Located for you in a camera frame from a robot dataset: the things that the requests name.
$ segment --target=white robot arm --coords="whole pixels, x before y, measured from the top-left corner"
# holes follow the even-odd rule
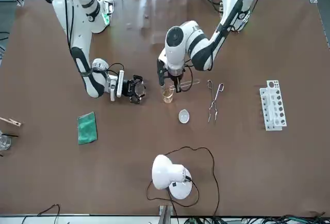
[[[109,3],[106,0],[46,0],[52,3],[56,16],[67,35],[71,56],[84,81],[87,93],[94,98],[110,93],[111,101],[125,95],[131,102],[138,104],[143,93],[136,93],[135,86],[142,84],[142,77],[134,76],[134,80],[124,80],[124,71],[117,75],[109,74],[109,65],[103,59],[89,61],[89,49],[92,33],[100,33],[109,25]]]
[[[172,27],[166,35],[165,48],[157,60],[159,84],[173,80],[176,92],[181,92],[180,81],[185,68],[185,54],[198,71],[211,70],[224,40],[231,30],[244,28],[251,13],[253,0],[222,0],[223,15],[211,39],[207,39],[195,21]]]

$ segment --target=white lamp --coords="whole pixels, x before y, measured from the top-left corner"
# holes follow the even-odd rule
[[[185,199],[192,189],[189,171],[182,165],[173,164],[169,158],[162,154],[154,160],[152,178],[156,189],[168,187],[176,199]]]

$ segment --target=power cord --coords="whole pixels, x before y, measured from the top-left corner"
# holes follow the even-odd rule
[[[55,220],[54,220],[54,224],[56,224],[56,220],[57,220],[57,218],[59,217],[59,215],[60,215],[60,211],[61,211],[61,206],[60,206],[59,204],[53,204],[53,205],[50,206],[48,209],[46,209],[46,210],[44,210],[44,211],[41,211],[41,212],[37,215],[37,217],[40,217],[41,215],[43,215],[44,213],[48,212],[49,210],[51,210],[51,209],[54,208],[54,207],[57,207],[57,208],[58,208],[58,210],[57,210],[57,214],[56,214],[56,217],[55,217]],[[22,224],[25,222],[25,220],[26,220],[27,217],[30,217],[30,216],[28,216],[28,215],[25,216],[24,219],[23,219],[23,221],[22,221]]]
[[[172,204],[173,204],[173,203],[176,203],[176,204],[180,205],[181,207],[189,208],[189,207],[192,207],[192,206],[196,205],[196,204],[198,203],[199,199],[200,199],[200,191],[199,191],[199,189],[197,188],[197,186],[196,186],[196,184],[194,183],[194,181],[192,181],[192,180],[191,180],[191,182],[192,182],[192,184],[195,186],[195,188],[196,188],[196,190],[197,190],[197,200],[196,200],[194,203],[192,203],[192,204],[189,204],[189,205],[183,205],[183,204],[181,204],[181,203],[179,203],[179,202],[177,202],[177,201],[175,201],[175,200],[165,199],[165,198],[160,198],[160,197],[149,198],[149,196],[148,196],[148,191],[149,191],[149,188],[150,188],[152,182],[153,182],[153,181],[151,180],[150,183],[149,183],[149,185],[148,185],[148,187],[147,187],[147,189],[146,189],[146,197],[147,197],[147,199],[148,199],[149,201],[153,201],[153,200],[170,201]]]
[[[209,154],[210,154],[211,157],[212,157],[212,175],[213,175],[213,177],[214,177],[214,181],[216,182],[217,190],[218,190],[218,202],[217,202],[216,209],[214,210],[214,213],[213,213],[213,216],[215,216],[216,213],[217,213],[217,211],[218,211],[219,203],[220,203],[219,184],[218,184],[218,180],[217,180],[217,178],[216,178],[216,176],[215,176],[215,172],[214,172],[214,169],[215,169],[215,158],[214,158],[213,154],[211,153],[211,151],[210,151],[207,147],[192,148],[192,147],[190,147],[190,146],[184,146],[184,147],[181,147],[181,148],[179,148],[179,149],[175,149],[175,150],[173,150],[173,151],[171,151],[171,152],[166,153],[165,156],[167,156],[167,155],[169,155],[169,154],[172,154],[172,153],[174,153],[174,152],[178,152],[178,151],[180,151],[180,150],[182,150],[182,149],[185,149],[185,148],[189,148],[189,149],[191,149],[191,150],[193,150],[193,151],[197,151],[197,150],[200,150],[200,149],[205,149],[205,150],[207,150],[207,151],[209,152]]]
[[[216,213],[217,213],[217,211],[218,211],[218,208],[219,208],[219,203],[220,203],[220,193],[219,193],[219,184],[218,184],[217,178],[216,178],[216,176],[215,176],[215,172],[214,172],[214,169],[215,169],[215,159],[214,159],[214,156],[213,156],[213,154],[211,153],[211,151],[210,151],[208,148],[206,148],[206,147],[192,148],[192,147],[189,147],[189,146],[184,146],[184,147],[181,147],[181,148],[179,148],[179,149],[175,149],[175,150],[173,150],[173,151],[171,151],[171,152],[166,153],[165,156],[167,156],[167,155],[169,155],[169,154],[172,154],[172,153],[174,153],[174,152],[180,151],[180,150],[185,149],[185,148],[189,148],[189,149],[191,149],[191,150],[193,150],[193,151],[197,151],[197,150],[200,150],[200,149],[205,149],[205,150],[207,150],[207,151],[209,152],[209,154],[210,154],[211,157],[212,157],[212,175],[213,175],[213,177],[214,177],[214,180],[215,180],[215,182],[216,182],[217,189],[218,189],[218,202],[217,202],[216,209],[214,210],[214,213],[213,213],[213,217],[215,217],[215,215],[216,215]],[[175,207],[174,207],[174,203],[178,204],[179,206],[182,206],[182,207],[188,208],[188,207],[191,207],[191,206],[196,205],[196,204],[198,203],[198,200],[200,199],[200,191],[199,191],[198,187],[196,186],[196,184],[194,183],[193,180],[191,180],[191,182],[192,182],[192,184],[195,186],[195,188],[196,188],[196,190],[197,190],[198,197],[197,197],[197,200],[196,200],[194,203],[190,204],[190,205],[183,205],[183,204],[181,204],[181,203],[179,203],[179,202],[173,200],[171,197],[170,197],[170,199],[159,198],[159,197],[149,198],[149,196],[148,196],[148,190],[149,190],[149,188],[150,188],[150,185],[151,185],[151,183],[152,183],[152,180],[150,181],[150,183],[149,183],[149,185],[148,185],[148,187],[147,187],[147,189],[146,189],[146,197],[147,197],[147,199],[148,199],[149,201],[156,200],[156,199],[157,199],[157,200],[163,200],[163,201],[170,201],[170,202],[172,203],[172,205],[173,205],[173,209],[175,208]]]

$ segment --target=green cloth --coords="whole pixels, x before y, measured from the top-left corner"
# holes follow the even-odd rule
[[[78,118],[78,145],[97,140],[95,113],[91,112]]]

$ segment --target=metal tongs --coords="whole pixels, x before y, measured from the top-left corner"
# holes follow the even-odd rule
[[[217,93],[216,93],[216,97],[214,97],[214,93],[213,93],[213,82],[211,80],[208,80],[207,81],[207,86],[208,86],[209,89],[211,89],[211,93],[212,93],[212,103],[211,103],[210,108],[208,109],[208,122],[210,122],[210,120],[211,120],[211,116],[212,116],[211,109],[214,106],[214,110],[215,110],[215,113],[214,113],[214,123],[216,123],[216,121],[217,121],[217,115],[218,115],[218,109],[217,109],[218,93],[223,91],[224,84],[223,83],[219,84],[218,89],[217,89]]]
[[[7,123],[9,123],[9,124],[12,124],[12,125],[16,125],[16,126],[18,126],[18,127],[20,127],[21,125],[22,125],[22,123],[20,123],[20,122],[17,122],[17,121],[15,121],[15,120],[13,120],[13,119],[5,119],[5,118],[3,118],[3,117],[0,117],[0,120],[2,120],[2,121],[5,121],[5,122],[7,122]]]

